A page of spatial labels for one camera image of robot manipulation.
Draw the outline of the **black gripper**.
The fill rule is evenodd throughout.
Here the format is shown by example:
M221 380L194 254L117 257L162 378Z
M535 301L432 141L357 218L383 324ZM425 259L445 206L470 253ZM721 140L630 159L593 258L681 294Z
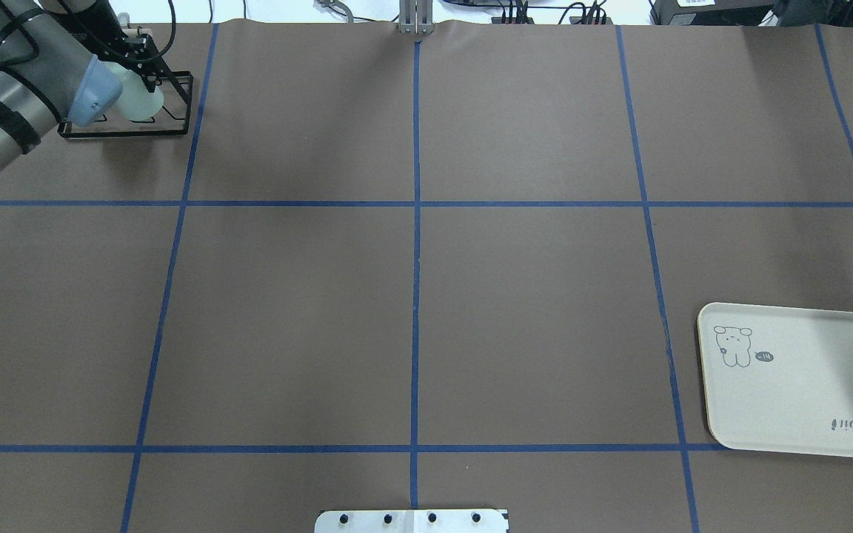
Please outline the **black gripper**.
M122 28L123 34L108 44L104 60L129 70L149 67L159 59L159 48L152 28Z

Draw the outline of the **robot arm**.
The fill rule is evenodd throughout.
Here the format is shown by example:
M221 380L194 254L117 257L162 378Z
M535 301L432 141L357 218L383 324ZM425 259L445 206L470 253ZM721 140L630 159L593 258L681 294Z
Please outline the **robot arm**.
M60 124L94 124L168 48L130 36L108 1L0 1L0 172Z

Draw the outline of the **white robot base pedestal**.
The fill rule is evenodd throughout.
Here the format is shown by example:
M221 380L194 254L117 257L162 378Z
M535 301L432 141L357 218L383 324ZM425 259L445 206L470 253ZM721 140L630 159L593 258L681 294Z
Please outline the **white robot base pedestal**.
M315 532L509 532L508 512L498 509L331 510L315 520Z

